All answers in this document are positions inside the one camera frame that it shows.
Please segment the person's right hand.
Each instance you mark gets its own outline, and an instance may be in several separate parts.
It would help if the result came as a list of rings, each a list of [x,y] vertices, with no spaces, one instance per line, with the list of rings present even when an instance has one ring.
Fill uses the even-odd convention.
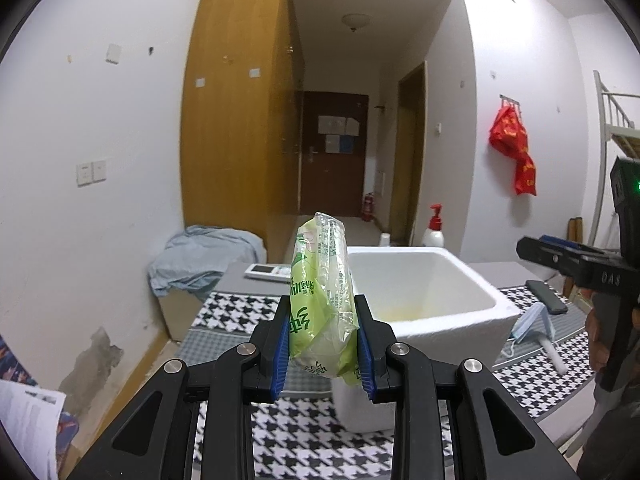
[[[601,325],[594,309],[586,317],[585,330],[588,335],[590,366],[596,373],[600,373],[608,362],[610,349],[601,340]]]

